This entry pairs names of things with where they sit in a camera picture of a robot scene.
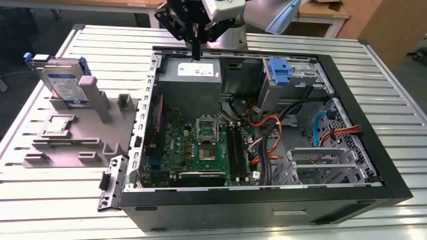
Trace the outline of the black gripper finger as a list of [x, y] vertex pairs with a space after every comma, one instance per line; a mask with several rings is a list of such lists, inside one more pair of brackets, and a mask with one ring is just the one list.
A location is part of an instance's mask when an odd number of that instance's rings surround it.
[[233, 19], [221, 20], [208, 27], [207, 23], [200, 23], [196, 28], [196, 60], [200, 60], [203, 45], [212, 43], [235, 24]]
[[197, 60], [197, 27], [196, 23], [184, 23], [173, 10], [169, 8], [167, 3], [160, 3], [156, 7], [155, 14], [156, 20], [160, 25], [168, 30], [172, 36], [179, 40], [184, 41], [187, 46], [191, 48], [192, 59]]

